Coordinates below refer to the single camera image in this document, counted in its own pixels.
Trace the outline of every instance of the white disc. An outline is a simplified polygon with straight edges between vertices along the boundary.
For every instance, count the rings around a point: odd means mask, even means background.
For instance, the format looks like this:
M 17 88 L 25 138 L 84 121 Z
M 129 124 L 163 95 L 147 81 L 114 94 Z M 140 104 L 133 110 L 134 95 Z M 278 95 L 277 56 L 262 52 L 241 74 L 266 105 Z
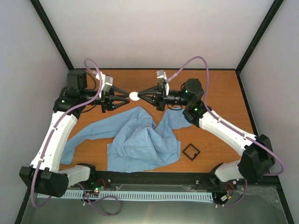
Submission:
M 129 97 L 133 101 L 140 100 L 140 98 L 137 95 L 138 95 L 138 92 L 131 92 L 130 95 L 129 95 Z

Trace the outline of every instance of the purple cable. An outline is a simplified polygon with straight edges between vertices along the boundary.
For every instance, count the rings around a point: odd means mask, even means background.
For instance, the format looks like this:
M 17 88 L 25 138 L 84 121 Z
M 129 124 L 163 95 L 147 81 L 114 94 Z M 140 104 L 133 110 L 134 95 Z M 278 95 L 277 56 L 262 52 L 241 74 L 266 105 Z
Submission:
M 91 71 L 91 70 L 90 70 L 90 68 L 89 68 L 89 67 L 87 66 L 87 64 L 86 64 L 87 61 L 90 61 L 90 62 L 94 65 L 94 67 L 95 67 L 95 69 L 96 69 L 98 75 L 100 76 L 100 70 L 99 70 L 99 68 L 98 68 L 98 66 L 97 66 L 97 64 L 96 64 L 96 62 L 94 62 L 94 61 L 93 61 L 92 59 L 90 59 L 90 58 L 86 58 L 86 59 L 84 60 L 84 66 L 86 67 L 86 69 L 87 69 L 88 71 Z M 60 118 L 57 120 L 57 122 L 55 123 L 54 128 L 57 128 L 58 124 L 61 122 L 61 120 L 62 120 L 62 119 L 63 119 L 69 112 L 71 112 L 71 111 L 73 111 L 73 110 L 75 110 L 75 109 L 77 109 L 77 108 L 80 108 L 80 107 L 82 107 L 82 106 L 85 106 L 85 105 L 87 105 L 87 104 L 93 102 L 93 101 L 99 96 L 99 94 L 101 93 L 101 89 L 102 89 L 102 79 L 100 78 L 99 89 L 98 89 L 97 93 L 95 94 L 95 96 L 94 96 L 92 99 L 90 99 L 90 100 L 88 100 L 88 101 L 86 101 L 86 102 L 84 102 L 84 103 L 81 103 L 81 104 L 79 104 L 79 105 L 76 105 L 76 106 L 74 106 L 74 107 L 68 109 L 66 112 L 64 112 L 63 115 L 61 115 L 61 117 L 60 117 Z M 47 140 L 46 140 L 45 146 L 43 147 L 43 151 L 42 151 L 42 154 L 41 154 L 41 157 L 40 157 L 41 159 L 43 159 L 43 157 L 45 156 L 47 147 L 48 147 L 49 142 L 50 142 L 50 140 L 51 140 L 51 138 L 52 138 L 52 136 L 53 136 L 54 131 L 55 131 L 55 130 L 53 129 L 53 130 L 50 132 L 50 134 L 49 134 L 49 136 L 48 136 L 48 138 L 47 138 Z M 34 188 L 35 188 L 35 184 L 36 184 L 37 173 L 38 173 L 39 168 L 41 167 L 41 164 L 42 164 L 42 161 L 39 161 L 38 164 L 37 164 L 36 170 L 35 170 L 35 172 L 34 172 L 34 174 L 33 174 L 33 179 L 32 179 L 31 189 L 30 189 L 30 199 L 31 199 L 31 203 L 32 203 L 33 207 L 35 207 L 35 208 L 41 208 L 41 207 L 43 207 L 43 206 L 44 206 L 46 203 L 48 203 L 49 200 L 51 199 L 51 196 L 49 196 L 49 197 L 47 198 L 47 200 L 46 200 L 44 203 L 42 203 L 41 205 L 37 205 L 36 202 L 35 202 L 35 200 L 34 200 Z
M 175 78 L 191 61 L 193 61 L 194 59 L 201 59 L 206 67 L 206 92 L 205 92 L 205 97 L 204 97 L 204 105 L 206 110 L 216 119 L 218 120 L 218 117 L 212 113 L 212 111 L 209 109 L 209 107 L 206 104 L 206 98 L 207 98 L 207 93 L 208 93 L 208 89 L 209 89 L 209 82 L 210 82 L 210 72 L 209 72 L 209 67 L 207 65 L 206 60 L 201 57 L 201 56 L 195 56 L 193 58 L 191 58 L 189 61 L 187 61 L 176 73 L 174 73 L 169 79 L 166 80 L 166 82 L 170 82 L 173 78 Z M 223 122 L 222 120 L 219 121 L 221 124 L 223 124 L 225 127 L 229 128 L 230 130 L 234 131 L 235 133 L 239 134 L 242 137 L 245 137 L 245 135 L 241 132 L 239 132 L 238 130 L 234 129 L 233 127 L 231 127 L 230 125 L 228 125 L 227 123 Z M 267 147 L 263 146 L 262 144 L 260 144 L 259 142 L 255 141 L 254 139 L 250 138 L 250 137 L 245 137 L 246 139 L 248 139 L 249 141 L 253 142 L 254 144 L 256 144 L 257 146 L 261 147 L 263 150 L 265 150 L 267 153 L 269 153 L 271 156 L 273 156 L 280 164 L 281 166 L 281 170 L 278 173 L 273 173 L 273 174 L 265 174 L 265 176 L 277 176 L 282 174 L 285 171 L 285 165 L 284 163 L 281 161 L 281 159 L 275 155 L 271 150 L 269 150 Z
M 114 197 L 113 195 L 108 195 L 108 196 L 102 197 L 102 198 L 100 198 L 100 199 L 97 199 L 97 200 L 95 200 L 94 202 L 91 202 L 90 199 L 89 199 L 89 197 L 88 197 L 87 192 L 86 192 L 85 189 L 84 189 L 84 187 L 83 187 L 80 183 L 77 183 L 77 185 L 83 190 L 83 192 L 84 192 L 84 194 L 85 194 L 84 198 L 87 199 L 88 204 L 89 204 L 89 205 L 90 205 L 90 206 L 91 206 L 97 213 L 99 213 L 100 215 L 103 215 L 103 216 L 115 216 L 116 214 L 118 214 L 118 213 L 120 212 L 120 210 L 121 210 L 121 203 L 120 203 L 120 201 L 119 201 L 116 197 Z M 106 199 L 106 198 L 113 198 L 113 199 L 116 200 L 117 205 L 118 205 L 116 212 L 114 212 L 114 213 L 112 213 L 112 214 L 107 214 L 107 213 L 103 213 L 103 212 L 97 210 L 97 209 L 94 207 L 93 204 L 96 204 L 96 203 L 98 203 L 98 202 L 101 202 L 101 201 L 103 201 L 103 200 Z
M 234 203 L 231 203 L 231 204 L 229 204 L 229 205 L 224 205 L 224 207 L 234 206 L 234 205 L 238 204 L 238 203 L 245 197 L 245 195 L 246 195 L 246 193 L 247 193 L 247 187 L 248 187 L 248 186 L 247 186 L 247 180 L 246 180 L 246 179 L 244 179 L 244 180 L 245 180 L 245 190 L 244 190 L 243 195 L 239 198 L 238 201 L 236 201 L 236 202 L 234 202 Z

